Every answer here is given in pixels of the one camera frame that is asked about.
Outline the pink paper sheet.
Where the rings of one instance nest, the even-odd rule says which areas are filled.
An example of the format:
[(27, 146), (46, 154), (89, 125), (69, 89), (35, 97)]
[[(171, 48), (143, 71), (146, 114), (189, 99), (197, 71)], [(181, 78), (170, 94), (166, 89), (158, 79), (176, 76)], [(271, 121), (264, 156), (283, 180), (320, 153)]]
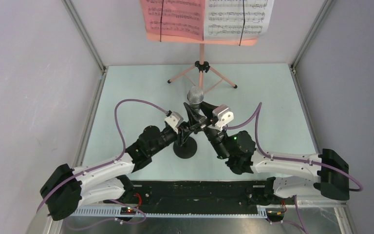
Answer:
[(204, 0), (140, 1), (147, 33), (204, 39)]

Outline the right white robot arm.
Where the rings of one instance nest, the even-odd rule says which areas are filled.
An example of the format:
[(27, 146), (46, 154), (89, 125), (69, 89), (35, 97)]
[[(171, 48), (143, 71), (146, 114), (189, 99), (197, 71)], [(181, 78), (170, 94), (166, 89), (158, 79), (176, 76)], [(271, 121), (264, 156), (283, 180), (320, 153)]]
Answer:
[(204, 133), (208, 141), (233, 173), (286, 176), (271, 178), (272, 184), (263, 191), (268, 203), (275, 204), (295, 195), (321, 195), (340, 201), (350, 199), (349, 165), (336, 151), (322, 149), (320, 154), (310, 155), (267, 152), (247, 131), (232, 136), (227, 134), (227, 125), (234, 118), (229, 107), (202, 102), (200, 110), (207, 119)]

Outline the aluminium frame post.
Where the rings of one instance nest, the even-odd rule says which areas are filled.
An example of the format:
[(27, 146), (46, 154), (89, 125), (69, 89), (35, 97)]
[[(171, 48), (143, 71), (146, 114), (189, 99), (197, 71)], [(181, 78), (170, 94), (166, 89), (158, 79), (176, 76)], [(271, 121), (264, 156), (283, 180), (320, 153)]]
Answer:
[(309, 49), (311, 43), (313, 42), (315, 36), (319, 32), (321, 26), (324, 24), (326, 18), (328, 17), (335, 3), (336, 3), (336, 0), (325, 0), (324, 1), (305, 39), (303, 40), (302, 45), (300, 46), (295, 58), (293, 59), (293, 62), (290, 65), (292, 71), (296, 70), (296, 67), (302, 60), (304, 54)]
[(72, 0), (62, 0), (61, 1), (64, 4), (64, 7), (69, 14), (73, 24), (75, 25), (78, 33), (80, 34), (84, 44), (86, 45), (87, 49), (90, 52), (90, 55), (94, 59), (98, 69), (100, 70), (101, 74), (105, 73), (106, 66), (104, 65), (104, 62), (101, 59), (101, 56), (99, 55), (95, 44), (93, 43), (93, 40), (91, 39), (90, 34), (88, 33), (74, 3)]

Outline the white sheet music page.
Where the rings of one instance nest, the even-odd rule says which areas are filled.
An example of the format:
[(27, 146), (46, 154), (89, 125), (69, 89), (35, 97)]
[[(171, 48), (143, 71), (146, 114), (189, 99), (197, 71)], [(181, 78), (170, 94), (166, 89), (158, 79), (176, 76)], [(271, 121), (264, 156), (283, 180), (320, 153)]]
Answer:
[(257, 39), (268, 30), (274, 0), (207, 0), (204, 40)]

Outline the left aluminium frame post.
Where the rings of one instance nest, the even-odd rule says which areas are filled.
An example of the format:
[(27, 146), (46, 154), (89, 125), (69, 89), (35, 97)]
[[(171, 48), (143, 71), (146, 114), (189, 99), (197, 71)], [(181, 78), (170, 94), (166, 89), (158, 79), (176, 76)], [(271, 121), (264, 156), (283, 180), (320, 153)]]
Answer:
[(91, 39), (90, 34), (88, 33), (74, 3), (72, 0), (62, 0), (61, 1), (64, 4), (64, 7), (69, 14), (73, 24), (75, 25), (78, 33), (80, 34), (84, 44), (86, 45), (87, 49), (90, 52), (90, 55), (94, 59), (98, 69), (100, 70), (101, 74), (105, 73), (106, 66), (104, 65), (104, 62), (101, 59), (101, 56), (99, 55), (95, 44), (93, 43), (93, 40)]

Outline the pink music stand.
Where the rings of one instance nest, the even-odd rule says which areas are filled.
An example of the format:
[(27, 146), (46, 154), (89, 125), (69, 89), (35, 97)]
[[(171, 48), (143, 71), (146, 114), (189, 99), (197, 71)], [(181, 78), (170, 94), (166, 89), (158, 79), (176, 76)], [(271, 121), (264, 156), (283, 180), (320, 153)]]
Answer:
[(230, 79), (228, 79), (226, 76), (222, 75), (219, 71), (217, 71), (215, 68), (213, 68), (208, 61), (205, 60), (205, 45), (207, 44), (217, 44), (217, 45), (234, 45), (234, 46), (252, 46), (255, 45), (258, 42), (258, 39), (248, 39), (248, 40), (240, 40), (240, 41), (222, 41), (222, 40), (194, 40), (189, 38), (182, 38), (182, 37), (176, 37), (176, 36), (163, 36), (162, 38), (159, 37), (156, 34), (150, 34), (147, 33), (147, 38), (152, 41), (157, 42), (176, 42), (176, 43), (194, 43), (199, 46), (199, 58), (197, 61), (194, 62), (193, 65), (191, 65), (186, 70), (182, 71), (181, 73), (175, 75), (174, 77), (167, 80), (169, 84), (173, 83), (174, 81), (178, 80), (180, 77), (187, 77), (188, 72), (192, 71), (193, 69), (197, 69), (198, 71), (198, 86), (200, 88), (203, 88), (204, 86), (204, 75), (207, 72), (213, 72), (215, 75), (217, 75), (220, 79), (220, 82), (225, 81), (230, 86), (232, 86), (234, 89), (236, 89), (238, 86), (234, 82), (232, 82)]

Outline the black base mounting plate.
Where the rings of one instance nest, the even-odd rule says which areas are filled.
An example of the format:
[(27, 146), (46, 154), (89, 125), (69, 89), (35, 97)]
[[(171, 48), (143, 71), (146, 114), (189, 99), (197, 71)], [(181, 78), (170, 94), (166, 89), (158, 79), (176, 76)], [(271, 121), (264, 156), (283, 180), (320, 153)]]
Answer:
[(245, 181), (134, 180), (118, 201), (139, 205), (146, 214), (256, 215), (247, 195), (253, 187), (272, 186), (272, 179)]

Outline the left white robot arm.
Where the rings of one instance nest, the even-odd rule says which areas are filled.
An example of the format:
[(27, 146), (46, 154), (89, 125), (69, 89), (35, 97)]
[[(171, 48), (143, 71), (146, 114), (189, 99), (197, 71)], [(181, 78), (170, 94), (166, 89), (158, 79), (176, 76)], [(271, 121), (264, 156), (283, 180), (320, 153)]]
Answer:
[(150, 125), (144, 128), (138, 139), (110, 159), (92, 166), (71, 168), (68, 164), (58, 166), (40, 189), (49, 216), (54, 221), (66, 219), (79, 207), (103, 201), (120, 200), (129, 203), (134, 189), (128, 175), (152, 163), (152, 157), (174, 144), (183, 146), (190, 134), (205, 130), (211, 123), (202, 104), (184, 104), (188, 121), (177, 119), (176, 112), (166, 114), (163, 129)]

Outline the right aluminium frame post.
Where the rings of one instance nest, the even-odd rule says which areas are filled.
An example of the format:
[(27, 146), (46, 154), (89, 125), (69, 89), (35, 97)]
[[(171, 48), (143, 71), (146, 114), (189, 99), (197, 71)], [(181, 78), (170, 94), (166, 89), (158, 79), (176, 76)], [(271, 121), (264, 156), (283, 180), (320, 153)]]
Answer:
[(336, 3), (336, 0), (325, 0), (324, 1), (305, 39), (303, 40), (302, 45), (300, 46), (295, 58), (293, 59), (293, 62), (290, 65), (292, 71), (296, 70), (296, 67), (302, 60), (304, 54), (309, 49), (311, 43), (313, 42), (315, 36), (319, 32), (321, 26), (324, 24), (326, 18), (328, 17), (335, 3)]

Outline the grey metal microphone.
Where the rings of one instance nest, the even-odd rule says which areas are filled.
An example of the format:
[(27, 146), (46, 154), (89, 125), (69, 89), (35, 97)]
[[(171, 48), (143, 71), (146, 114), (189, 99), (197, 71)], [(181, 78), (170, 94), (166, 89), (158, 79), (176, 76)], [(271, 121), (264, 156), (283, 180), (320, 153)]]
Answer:
[(200, 113), (200, 104), (204, 100), (204, 92), (198, 86), (192, 86), (187, 93), (188, 104)]

